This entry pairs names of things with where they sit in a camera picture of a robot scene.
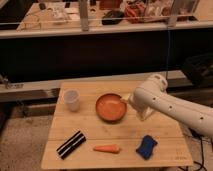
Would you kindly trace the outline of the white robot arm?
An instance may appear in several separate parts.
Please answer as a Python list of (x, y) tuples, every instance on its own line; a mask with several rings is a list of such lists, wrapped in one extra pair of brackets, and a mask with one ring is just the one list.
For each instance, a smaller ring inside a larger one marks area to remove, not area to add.
[(121, 100), (130, 104), (142, 118), (159, 111), (196, 132), (213, 138), (213, 108), (183, 100), (166, 92), (168, 82), (161, 74), (152, 74)]

